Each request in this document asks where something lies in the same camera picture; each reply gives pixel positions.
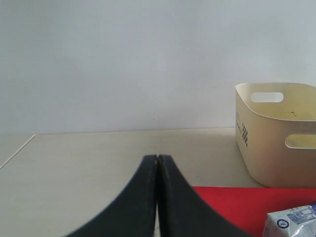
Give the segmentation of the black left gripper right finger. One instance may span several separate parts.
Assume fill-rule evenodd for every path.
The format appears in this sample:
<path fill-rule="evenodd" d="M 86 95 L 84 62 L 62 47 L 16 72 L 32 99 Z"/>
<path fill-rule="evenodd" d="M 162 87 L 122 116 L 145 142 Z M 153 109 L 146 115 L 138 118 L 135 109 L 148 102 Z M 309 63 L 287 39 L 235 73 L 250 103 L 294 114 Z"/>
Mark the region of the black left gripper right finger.
<path fill-rule="evenodd" d="M 158 218 L 162 237 L 248 237 L 189 185 L 172 156 L 158 156 Z"/>

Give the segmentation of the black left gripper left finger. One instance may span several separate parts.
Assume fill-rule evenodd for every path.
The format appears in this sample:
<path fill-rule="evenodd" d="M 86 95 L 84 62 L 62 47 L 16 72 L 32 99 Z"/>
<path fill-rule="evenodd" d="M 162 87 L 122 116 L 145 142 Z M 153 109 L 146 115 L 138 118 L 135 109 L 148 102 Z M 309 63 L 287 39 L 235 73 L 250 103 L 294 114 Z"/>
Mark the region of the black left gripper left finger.
<path fill-rule="evenodd" d="M 152 237 L 156 221 L 158 157 L 146 155 L 121 193 L 69 237 Z"/>

